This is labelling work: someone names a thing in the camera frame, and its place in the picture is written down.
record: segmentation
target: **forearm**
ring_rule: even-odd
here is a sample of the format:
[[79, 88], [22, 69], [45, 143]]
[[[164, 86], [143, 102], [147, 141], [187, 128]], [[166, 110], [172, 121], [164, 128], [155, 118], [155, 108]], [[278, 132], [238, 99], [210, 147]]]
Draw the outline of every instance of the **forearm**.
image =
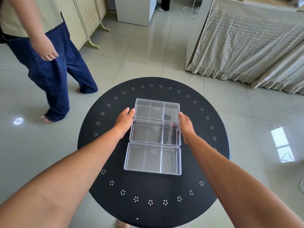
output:
[[303, 222], [270, 190], [198, 136], [188, 144], [235, 227], [302, 227]]
[[33, 178], [2, 204], [0, 227], [67, 227], [120, 137], [113, 128]]
[[40, 11], [35, 0], [8, 0], [30, 38], [44, 35]]

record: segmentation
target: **blue jeans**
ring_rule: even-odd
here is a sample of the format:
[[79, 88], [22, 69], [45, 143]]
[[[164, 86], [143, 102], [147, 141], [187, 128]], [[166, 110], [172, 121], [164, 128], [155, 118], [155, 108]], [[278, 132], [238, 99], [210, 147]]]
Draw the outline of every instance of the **blue jeans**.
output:
[[29, 69], [29, 78], [46, 92], [50, 109], [45, 117], [56, 122], [62, 120], [69, 111], [67, 72], [79, 83], [81, 93], [94, 93], [98, 88], [79, 51], [70, 40], [65, 22], [46, 35], [59, 55], [53, 61], [40, 58], [29, 38], [11, 35], [3, 35], [3, 38], [17, 59]]

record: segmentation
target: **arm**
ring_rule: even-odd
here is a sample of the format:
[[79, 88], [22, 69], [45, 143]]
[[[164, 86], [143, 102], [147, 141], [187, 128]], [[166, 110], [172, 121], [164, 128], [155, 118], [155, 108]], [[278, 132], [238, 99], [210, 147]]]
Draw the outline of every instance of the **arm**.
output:
[[58, 57], [58, 54], [45, 35], [39, 9], [35, 0], [8, 0], [13, 6], [23, 28], [27, 32], [32, 46], [39, 56], [47, 61]]
[[258, 180], [198, 137], [179, 114], [180, 129], [235, 227], [304, 227], [304, 222]]
[[125, 109], [115, 126], [41, 172], [0, 206], [1, 228], [68, 227], [117, 142], [132, 124]]

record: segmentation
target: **transparent plastic container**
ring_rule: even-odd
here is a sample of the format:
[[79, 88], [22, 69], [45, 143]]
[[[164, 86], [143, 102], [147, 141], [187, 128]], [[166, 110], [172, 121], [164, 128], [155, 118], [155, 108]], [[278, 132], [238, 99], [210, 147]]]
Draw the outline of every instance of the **transparent plastic container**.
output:
[[180, 147], [129, 142], [125, 170], [181, 175]]
[[179, 104], [136, 99], [124, 169], [181, 175]]

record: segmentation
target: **hand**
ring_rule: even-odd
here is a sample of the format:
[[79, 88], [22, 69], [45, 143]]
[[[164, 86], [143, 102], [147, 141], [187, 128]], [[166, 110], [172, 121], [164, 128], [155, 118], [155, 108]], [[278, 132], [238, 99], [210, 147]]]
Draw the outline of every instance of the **hand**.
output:
[[32, 47], [43, 60], [52, 61], [56, 57], [59, 57], [51, 40], [45, 34], [40, 37], [30, 38], [30, 40]]
[[195, 131], [192, 126], [192, 122], [190, 121], [189, 117], [184, 115], [182, 112], [178, 114], [179, 118], [179, 126], [180, 132], [184, 137], [184, 142], [188, 145], [188, 138], [190, 136], [195, 136]]
[[126, 108], [124, 111], [122, 111], [116, 121], [115, 121], [115, 126], [114, 128], [116, 128], [119, 133], [120, 133], [120, 139], [123, 138], [123, 136], [125, 135], [125, 133], [128, 131], [128, 129], [130, 129], [131, 125], [132, 125], [132, 120], [133, 120], [133, 116], [135, 114], [135, 109], [131, 109], [130, 108]]

